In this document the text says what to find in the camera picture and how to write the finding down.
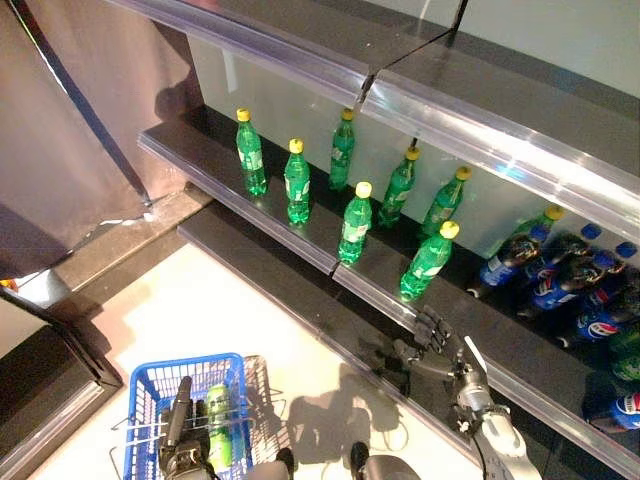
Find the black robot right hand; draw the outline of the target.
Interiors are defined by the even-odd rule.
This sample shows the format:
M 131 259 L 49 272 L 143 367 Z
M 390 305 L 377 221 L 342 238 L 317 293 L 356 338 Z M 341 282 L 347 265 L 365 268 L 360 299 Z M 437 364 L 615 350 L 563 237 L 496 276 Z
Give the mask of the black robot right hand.
M 413 322 L 413 343 L 392 343 L 409 370 L 452 381 L 456 389 L 488 386 L 486 362 L 469 336 L 460 336 L 433 308 L 425 306 Z

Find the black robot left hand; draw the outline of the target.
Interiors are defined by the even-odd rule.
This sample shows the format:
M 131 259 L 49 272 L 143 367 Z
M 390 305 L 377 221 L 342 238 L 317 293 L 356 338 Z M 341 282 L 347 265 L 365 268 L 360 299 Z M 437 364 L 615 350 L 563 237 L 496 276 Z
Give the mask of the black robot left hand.
M 160 414 L 159 467 L 165 479 L 218 479 L 209 461 L 206 405 L 192 400 L 191 387 L 192 377 L 183 377 L 172 405 Z

